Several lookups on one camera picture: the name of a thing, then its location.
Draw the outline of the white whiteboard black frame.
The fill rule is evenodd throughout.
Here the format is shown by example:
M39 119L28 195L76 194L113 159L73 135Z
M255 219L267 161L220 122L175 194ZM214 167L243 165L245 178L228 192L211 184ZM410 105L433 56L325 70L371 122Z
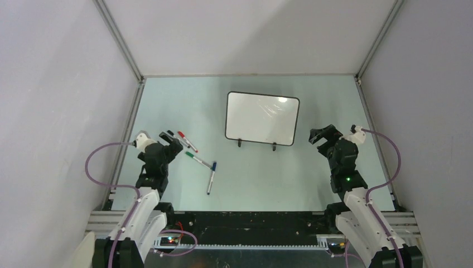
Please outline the white whiteboard black frame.
M227 94L225 138L238 142L292 146L301 102L297 97L231 91Z

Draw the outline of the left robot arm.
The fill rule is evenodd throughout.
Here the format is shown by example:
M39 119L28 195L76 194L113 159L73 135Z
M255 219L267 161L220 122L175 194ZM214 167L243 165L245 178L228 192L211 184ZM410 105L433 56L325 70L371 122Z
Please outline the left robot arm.
M174 230L173 214L163 211L151 215L168 185L168 166L183 146L167 132L159 137L166 144L153 140L145 131L131 142L143 162L136 184L130 187L136 197L107 237L95 241L92 267L143 267L159 233Z

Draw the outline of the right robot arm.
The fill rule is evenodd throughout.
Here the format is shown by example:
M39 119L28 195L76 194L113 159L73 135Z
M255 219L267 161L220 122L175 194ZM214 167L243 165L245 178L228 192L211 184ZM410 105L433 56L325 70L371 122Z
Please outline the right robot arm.
M334 125L310 130L309 143L325 139L317 150L328 160L331 189L340 197L340 202L329 204L324 211L325 228L341 232L347 238L346 246L353 246L365 267L423 267L421 250L406 244L371 197L396 176L370 188L356 169L359 146L368 134L380 133L356 125L350 131L344 135Z

